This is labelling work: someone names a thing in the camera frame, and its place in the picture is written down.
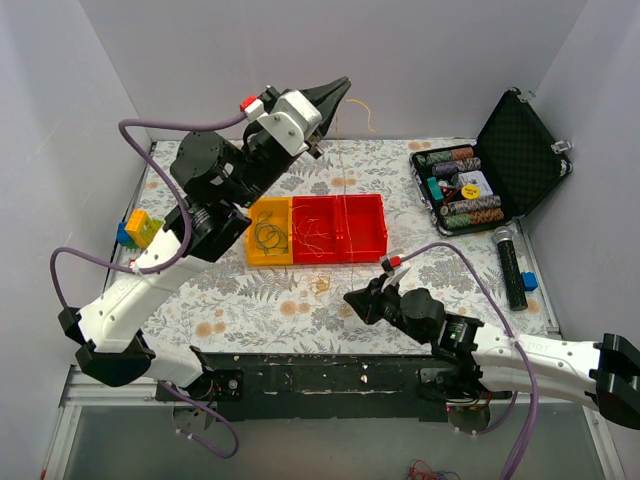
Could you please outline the red plastic bin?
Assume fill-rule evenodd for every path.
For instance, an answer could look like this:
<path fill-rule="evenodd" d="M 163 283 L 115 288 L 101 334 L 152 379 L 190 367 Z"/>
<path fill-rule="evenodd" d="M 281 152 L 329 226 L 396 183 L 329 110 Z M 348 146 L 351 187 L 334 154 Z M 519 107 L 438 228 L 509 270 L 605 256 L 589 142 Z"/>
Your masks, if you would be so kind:
<path fill-rule="evenodd" d="M 387 253 L 388 233 L 379 194 L 337 197 L 339 263 L 377 263 Z"/>
<path fill-rule="evenodd" d="M 337 196 L 292 198 L 293 263 L 334 264 L 339 261 Z"/>

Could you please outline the yellow plastic bin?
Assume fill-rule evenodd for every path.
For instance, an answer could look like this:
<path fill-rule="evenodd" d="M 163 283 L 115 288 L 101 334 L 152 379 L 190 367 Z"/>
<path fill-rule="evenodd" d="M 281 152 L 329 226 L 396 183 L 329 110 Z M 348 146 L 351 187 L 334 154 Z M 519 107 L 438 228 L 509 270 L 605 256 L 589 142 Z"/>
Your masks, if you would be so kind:
<path fill-rule="evenodd" d="M 245 234 L 247 263 L 252 267 L 293 264 L 292 198 L 261 198 L 249 210 Z"/>

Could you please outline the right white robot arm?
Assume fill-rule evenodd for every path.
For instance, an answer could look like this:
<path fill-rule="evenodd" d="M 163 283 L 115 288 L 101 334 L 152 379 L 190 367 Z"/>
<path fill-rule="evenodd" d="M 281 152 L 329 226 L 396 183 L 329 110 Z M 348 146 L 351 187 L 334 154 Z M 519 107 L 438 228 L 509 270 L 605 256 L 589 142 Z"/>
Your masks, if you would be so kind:
<path fill-rule="evenodd" d="M 451 385 L 464 397 L 537 392 L 581 404 L 629 429 L 639 427 L 639 350 L 606 333 L 599 341 L 511 337 L 494 325 L 446 312 L 425 288 L 399 293 L 375 278 L 344 301 L 366 324 L 380 320 L 454 368 Z"/>

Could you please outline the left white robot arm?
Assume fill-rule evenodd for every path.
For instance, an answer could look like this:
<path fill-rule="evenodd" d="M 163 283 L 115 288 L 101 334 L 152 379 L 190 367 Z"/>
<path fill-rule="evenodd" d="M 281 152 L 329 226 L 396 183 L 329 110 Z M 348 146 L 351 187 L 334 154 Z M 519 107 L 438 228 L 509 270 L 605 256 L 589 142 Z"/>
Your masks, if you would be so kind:
<path fill-rule="evenodd" d="M 250 226 L 245 210 L 300 156 L 320 156 L 320 142 L 350 86 L 341 77 L 301 90 L 270 87 L 246 99 L 231 119 L 177 125 L 183 139 L 176 158 L 160 171 L 175 208 L 96 300 L 60 313 L 85 375 L 110 387 L 147 377 L 193 400 L 211 392 L 214 374 L 205 355 L 154 339 L 143 324 L 235 244 Z"/>

